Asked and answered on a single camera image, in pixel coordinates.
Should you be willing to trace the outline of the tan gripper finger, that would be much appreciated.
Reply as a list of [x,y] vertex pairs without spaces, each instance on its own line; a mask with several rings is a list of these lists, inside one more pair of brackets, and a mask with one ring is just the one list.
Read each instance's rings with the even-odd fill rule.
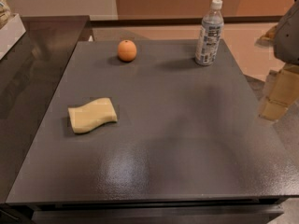
[[270,28],[264,35],[261,36],[261,40],[273,42],[276,34],[277,26],[273,26]]
[[263,86],[259,108],[262,119],[277,121],[299,99],[299,66],[286,63],[278,72],[270,70]]

